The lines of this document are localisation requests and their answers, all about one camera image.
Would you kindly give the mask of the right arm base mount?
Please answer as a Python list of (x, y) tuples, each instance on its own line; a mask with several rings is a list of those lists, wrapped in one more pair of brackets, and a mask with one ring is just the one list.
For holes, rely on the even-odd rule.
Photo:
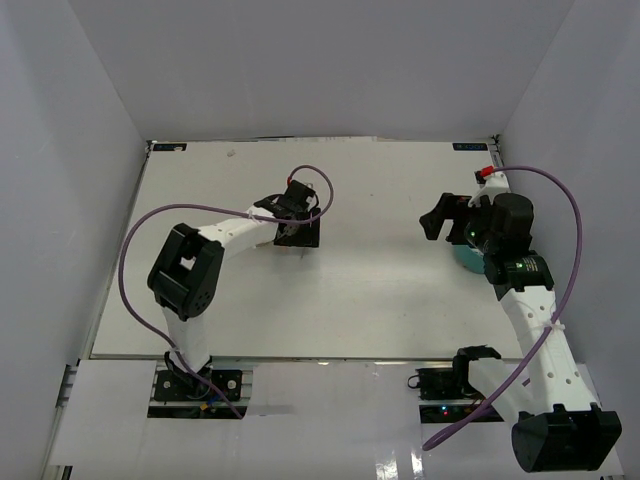
[(452, 424), (480, 409), (485, 395), (471, 386), (468, 374), (469, 364), (481, 359), (502, 357), (486, 345), (463, 347), (449, 366), (419, 368), (407, 379), (407, 387), (419, 393), (422, 424)]

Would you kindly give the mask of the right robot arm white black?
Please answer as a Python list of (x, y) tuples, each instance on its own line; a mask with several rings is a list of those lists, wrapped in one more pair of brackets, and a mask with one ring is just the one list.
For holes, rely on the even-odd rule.
[(523, 359), (509, 368), (488, 346), (465, 347), (454, 358), (453, 390), (494, 410), (510, 428), (517, 463), (528, 473), (595, 471), (622, 433), (619, 416), (602, 409), (585, 384), (556, 314), (554, 282), (531, 249), (534, 208), (529, 199), (500, 193), (479, 199), (444, 193), (420, 224), (429, 240), (445, 221), (453, 245), (477, 248), (484, 275), (509, 318)]

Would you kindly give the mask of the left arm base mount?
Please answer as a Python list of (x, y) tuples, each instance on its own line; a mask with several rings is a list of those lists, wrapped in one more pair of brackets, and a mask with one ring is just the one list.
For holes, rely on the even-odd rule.
[(169, 353), (156, 368), (147, 417), (152, 419), (239, 420), (247, 412), (253, 372), (206, 364), (202, 383), (182, 370)]

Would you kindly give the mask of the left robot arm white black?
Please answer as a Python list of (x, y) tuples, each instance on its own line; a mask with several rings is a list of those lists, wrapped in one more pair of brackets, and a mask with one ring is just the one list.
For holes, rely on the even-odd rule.
[(202, 398), (211, 387), (203, 315), (213, 301), (223, 262), (261, 244), (317, 248), (318, 203), (310, 186), (290, 180), (284, 193), (254, 202), (238, 218), (198, 228), (185, 223), (172, 228), (147, 285), (173, 342), (165, 364), (188, 398)]

